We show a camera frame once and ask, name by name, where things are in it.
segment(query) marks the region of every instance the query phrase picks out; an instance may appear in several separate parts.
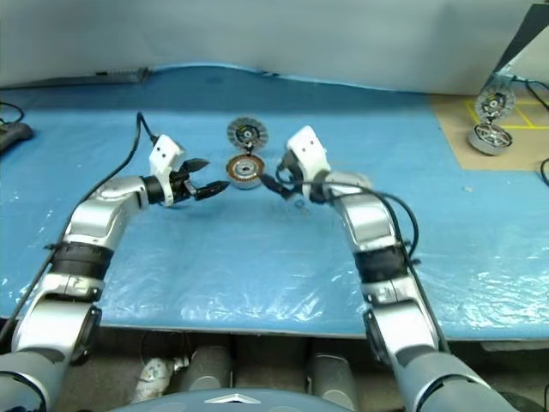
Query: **yellow tape line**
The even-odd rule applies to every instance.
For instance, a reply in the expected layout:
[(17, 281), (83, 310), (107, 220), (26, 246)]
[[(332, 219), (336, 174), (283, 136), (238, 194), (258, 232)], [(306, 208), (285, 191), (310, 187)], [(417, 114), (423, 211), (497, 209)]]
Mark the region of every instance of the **yellow tape line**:
[[(476, 111), (474, 110), (474, 101), (473, 100), (464, 100), (465, 107), (467, 108), (467, 111), (469, 112), (469, 115), (474, 120), (475, 123), (480, 123), (479, 116), (477, 116)], [(539, 105), (538, 102), (535, 101), (517, 101), (515, 103), (516, 105)], [(504, 129), (511, 129), (511, 130), (549, 130), (549, 126), (538, 126), (537, 124), (532, 123), (532, 120), (526, 115), (525, 112), (523, 112), (521, 109), (518, 108), (518, 106), (515, 106), (516, 112), (519, 114), (519, 116), (524, 120), (524, 124), (501, 124), (501, 127)]]

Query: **circular metal part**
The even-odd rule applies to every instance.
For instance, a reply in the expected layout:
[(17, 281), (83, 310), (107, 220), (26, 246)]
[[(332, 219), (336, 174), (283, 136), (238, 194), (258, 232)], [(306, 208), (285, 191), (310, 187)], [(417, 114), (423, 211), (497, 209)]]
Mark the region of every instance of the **circular metal part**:
[(265, 163), (253, 154), (240, 154), (226, 164), (226, 174), (231, 183), (239, 189), (253, 189), (261, 184), (259, 176), (265, 170)]
[(504, 85), (488, 86), (480, 92), (474, 104), (474, 110), (483, 121), (493, 121), (507, 116), (515, 105), (515, 94)]
[(481, 153), (497, 156), (513, 144), (513, 137), (495, 124), (483, 123), (474, 126), (474, 129), (469, 133), (468, 141)]
[(267, 144), (267, 129), (254, 118), (237, 118), (226, 128), (231, 143), (243, 150), (259, 149)]

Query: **black cable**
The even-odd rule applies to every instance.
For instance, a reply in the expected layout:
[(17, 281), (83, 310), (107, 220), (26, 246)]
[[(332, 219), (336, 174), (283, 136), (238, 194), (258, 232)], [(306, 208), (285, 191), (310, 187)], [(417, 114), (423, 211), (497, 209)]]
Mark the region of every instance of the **black cable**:
[(547, 392), (549, 391), (549, 385), (543, 390), (543, 412), (547, 412)]
[[(415, 251), (415, 248), (417, 247), (417, 244), (418, 244), (418, 241), (419, 241), (419, 225), (418, 225), (417, 219), (415, 218), (415, 215), (414, 215), (412, 209), (399, 197), (396, 197), (396, 196), (391, 195), (389, 193), (384, 193), (384, 192), (380, 192), (380, 191), (373, 191), (371, 189), (367, 189), (367, 188), (365, 188), (363, 186), (360, 186), (360, 185), (354, 185), (354, 184), (350, 184), (350, 183), (347, 183), (347, 182), (345, 182), (345, 183), (344, 182), (328, 182), (328, 181), (316, 182), (316, 181), (310, 181), (310, 180), (296, 180), (296, 179), (292, 179), (292, 178), (290, 178), (289, 180), (284, 180), (282, 178), (279, 179), (280, 175), (281, 175), (280, 170), (277, 169), (276, 178), (280, 181), (280, 183), (293, 184), (293, 185), (339, 185), (339, 186), (345, 186), (345, 187), (353, 187), (353, 188), (356, 188), (356, 189), (359, 189), (359, 190), (362, 191), (362, 193), (346, 193), (346, 194), (343, 194), (343, 195), (331, 197), (329, 200), (335, 200), (337, 198), (342, 198), (342, 197), (359, 196), (359, 195), (362, 195), (362, 194), (368, 194), (368, 195), (373, 195), (375, 198), (377, 198), (382, 203), (382, 205), (389, 212), (389, 215), (390, 215), (390, 217), (393, 221), (393, 225), (395, 227), (395, 237), (396, 237), (396, 240), (402, 246), (406, 266), (409, 268), (410, 273), (412, 274), (413, 279), (415, 280), (415, 282), (417, 284), (419, 295), (421, 296), (421, 298), (424, 301), (425, 309), (427, 310), (427, 313), (431, 317), (431, 320), (433, 322), (433, 326), (435, 328), (435, 331), (437, 332), (438, 340), (439, 340), (439, 347), (440, 347), (442, 352), (451, 354), (451, 350), (449, 348), (448, 341), (446, 340), (446, 337), (444, 336), (444, 333), (443, 333), (443, 331), (440, 327), (440, 324), (437, 321), (437, 317), (435, 316), (435, 312), (432, 310), (431, 304), (429, 303), (429, 300), (427, 299), (427, 294), (425, 293), (425, 290), (423, 289), (423, 286), (421, 284), (421, 280), (419, 279), (419, 275), (416, 272), (415, 268), (413, 267), (414, 266), (414, 261), (411, 259), (411, 253), (413, 251)], [(391, 204), (387, 201), (387, 199), (391, 199), (391, 200), (399, 203), (406, 210), (406, 212), (408, 213), (408, 216), (410, 217), (410, 221), (412, 222), (413, 231), (414, 231), (414, 235), (413, 235), (414, 242), (412, 243), (413, 249), (410, 248), (410, 252), (408, 252), (406, 247), (404, 247), (404, 241), (402, 239), (402, 233), (401, 233), (401, 226), (400, 226), (400, 224), (398, 222), (398, 219), (396, 217), (395, 210), (393, 209)]]
[[(541, 103), (541, 105), (543, 105), (543, 107), (545, 107), (545, 109), (547, 109), (547, 111), (549, 111), (549, 103), (547, 103), (546, 101), (541, 99), (540, 95), (536, 93), (536, 91), (532, 88), (532, 86), (530, 86), (530, 84), (540, 84), (541, 86), (543, 86), (544, 88), (546, 88), (548, 90), (549, 90), (549, 86), (546, 85), (545, 83), (542, 83), (542, 82), (531, 82), (529, 80), (525, 80), (524, 84), (526, 85), (526, 88), (528, 89), (529, 93), (531, 95), (533, 95), (533, 97), (535, 97), (535, 99), (537, 99), (537, 101), (539, 101), (539, 103)], [(541, 179), (544, 181), (544, 183), (547, 186), (549, 186), (549, 177), (547, 177), (547, 173), (546, 173), (546, 164), (547, 163), (549, 163), (549, 157), (541, 162), (540, 176), (541, 176)]]
[(16, 119), (16, 120), (13, 120), (11, 122), (6, 122), (3, 118), (0, 118), (0, 122), (1, 123), (4, 123), (4, 124), (8, 124), (8, 123), (19, 123), (23, 120), (23, 118), (25, 117), (25, 112), (23, 111), (23, 109), (21, 109), (19, 106), (16, 106), (16, 105), (13, 105), (11, 103), (7, 103), (5, 101), (0, 101), (0, 106), (8, 106), (8, 107), (12, 107), (14, 109), (16, 109), (16, 111), (19, 112), (19, 117)]
[(547, 83), (539, 82), (537, 80), (519, 79), (517, 76), (513, 76), (513, 78), (511, 79), (511, 82), (540, 84), (541, 86), (549, 90), (549, 85), (547, 85)]
[(539, 103), (541, 103), (541, 105), (543, 105), (543, 107), (545, 107), (545, 109), (549, 110), (549, 103), (547, 103), (546, 101), (541, 99), (541, 96), (536, 93), (536, 91), (532, 88), (532, 86), (530, 86), (531, 84), (534, 84), (534, 83), (540, 84), (541, 86), (543, 86), (546, 89), (549, 89), (549, 86), (547, 86), (545, 83), (542, 83), (542, 82), (531, 82), (529, 80), (526, 80), (524, 82), (524, 84), (526, 85), (526, 88), (528, 89), (530, 94), (533, 95), (533, 97), (535, 97), (535, 99), (537, 99), (537, 101), (539, 101)]
[(153, 136), (152, 133), (150, 133), (150, 129), (147, 126), (147, 123), (145, 122), (145, 118), (143, 117), (141, 112), (138, 112), (136, 115), (136, 135), (134, 136), (134, 140), (131, 144), (130, 151), (124, 161), (120, 163), (112, 172), (107, 174), (103, 179), (101, 179), (99, 182), (97, 182), (92, 188), (87, 191), (87, 193), (81, 197), (81, 199), (76, 203), (75, 207), (70, 212), (69, 216), (67, 217), (67, 220), (65, 221), (65, 224), (63, 226), (63, 230), (59, 234), (59, 237), (57, 238), (57, 243), (52, 246), (50, 253), (48, 254), (45, 261), (40, 266), (40, 269), (34, 276), (34, 278), (31, 280), (30, 284), (27, 287), (27, 291), (24, 293), (24, 295), (21, 297), (17, 305), (15, 306), (14, 311), (12, 312), (11, 316), (6, 321), (5, 325), (3, 326), (2, 330), (0, 331), (0, 345), (2, 345), (2, 342), (6, 339), (8, 334), (13, 329), (15, 322), (17, 320), (17, 316), (19, 316), (19, 313), (21, 312), (21, 309), (25, 306), (25, 303), (27, 302), (29, 296), (33, 292), (34, 288), (40, 282), (40, 279), (42, 278), (42, 275), (44, 274), (46, 268), (51, 263), (53, 256), (55, 255), (58, 246), (63, 242), (63, 237), (65, 235), (65, 232), (67, 231), (67, 227), (69, 227), (70, 219), (72, 218), (72, 215), (75, 213), (76, 208), (80, 205), (80, 203), (86, 201), (95, 191), (97, 191), (107, 180), (112, 179), (116, 174), (118, 174), (122, 169), (124, 169), (128, 164), (131, 162), (131, 160), (134, 157), (134, 154), (137, 151), (137, 147), (139, 146), (139, 139), (141, 136), (141, 126), (145, 126), (145, 130), (149, 134), (149, 136)]
[(139, 359), (141, 360), (141, 364), (143, 366), (146, 366), (145, 358), (143, 358), (143, 353), (144, 353), (144, 348), (145, 348), (145, 340), (147, 339), (148, 334), (151, 333), (151, 332), (152, 331), (150, 329), (145, 330), (145, 332), (143, 333), (143, 336), (141, 338), (141, 343), (139, 344)]
[(546, 185), (549, 186), (549, 177), (547, 177), (546, 165), (549, 164), (549, 157), (541, 162), (540, 175)]
[[(292, 176), (290, 176), (288, 178), (288, 180), (284, 180), (281, 177), (281, 169), (279, 169), (278, 167), (276, 168), (276, 171), (274, 172), (274, 176), (279, 181), (279, 183), (282, 183), (284, 185), (296, 185), (296, 180), (294, 180)], [(297, 182), (297, 184), (302, 185), (303, 183), (301, 181), (299, 181), (299, 182)], [(349, 183), (345, 183), (345, 184), (343, 184), (343, 183), (332, 183), (332, 184), (333, 185), (342, 185), (342, 186), (346, 186), (346, 187), (356, 187), (356, 188), (359, 188), (359, 189), (365, 189), (362, 186), (349, 184)], [(416, 248), (418, 247), (418, 243), (419, 243), (419, 225), (418, 225), (418, 221), (415, 217), (415, 214), (413, 213), (412, 209), (399, 197), (397, 197), (395, 195), (391, 195), (390, 193), (385, 193), (385, 192), (381, 192), (381, 191), (372, 191), (372, 192), (375, 192), (378, 195), (381, 195), (383, 197), (387, 197), (388, 199), (391, 199), (394, 202), (397, 202), (406, 211), (408, 217), (410, 218), (410, 221), (412, 222), (412, 228), (413, 228), (413, 240), (412, 240), (412, 243), (410, 245), (410, 250), (408, 252), (408, 254), (411, 257), (413, 255), (413, 253), (415, 252)], [(348, 194), (340, 195), (338, 197), (354, 196), (356, 194), (359, 194), (359, 193), (348, 193)]]

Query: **white object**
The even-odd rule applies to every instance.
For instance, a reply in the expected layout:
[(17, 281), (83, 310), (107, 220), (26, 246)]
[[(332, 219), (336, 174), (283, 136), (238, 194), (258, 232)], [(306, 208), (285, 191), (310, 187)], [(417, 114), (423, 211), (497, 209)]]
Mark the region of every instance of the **white object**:
[[(298, 159), (299, 169), (301, 169), (305, 181), (312, 181), (318, 172), (331, 170), (326, 158), (326, 149), (309, 125), (290, 137), (286, 148), (292, 151)], [(311, 185), (303, 185), (302, 192), (303, 196), (308, 199), (311, 195)]]
[(531, 3), (3, 0), (0, 86), (209, 62), (374, 88), (477, 94)]
[(160, 358), (153, 358), (143, 368), (131, 403), (143, 402), (164, 395), (170, 384), (173, 366)]
[(183, 164), (184, 149), (170, 137), (160, 135), (153, 151), (148, 157), (151, 174), (160, 182), (164, 192), (164, 205), (169, 208), (173, 205), (173, 191), (170, 186), (170, 173), (178, 170)]

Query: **clear plastic sheet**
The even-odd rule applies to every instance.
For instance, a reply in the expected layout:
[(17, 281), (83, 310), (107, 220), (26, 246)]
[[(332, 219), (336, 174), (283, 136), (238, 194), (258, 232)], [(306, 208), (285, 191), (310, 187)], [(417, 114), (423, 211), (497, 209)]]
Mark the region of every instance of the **clear plastic sheet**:
[[(211, 161), (198, 184), (224, 178), (237, 154), (225, 130), (237, 116), (266, 124), (260, 156), (269, 167), (286, 139), (312, 124), (334, 168), (368, 175), (415, 211), (419, 273), (449, 338), (548, 337), (546, 187), (534, 173), (462, 171), (423, 95), (193, 68), (144, 85), (8, 91), (3, 99), (27, 110), (38, 135), (2, 158), (2, 315), (76, 199), (125, 156), (143, 110), (154, 131)], [(150, 149), (143, 139), (124, 174), (147, 175)], [(263, 188), (151, 207), (112, 260), (103, 324), (363, 336), (365, 304), (341, 223), (326, 206), (306, 208)]]

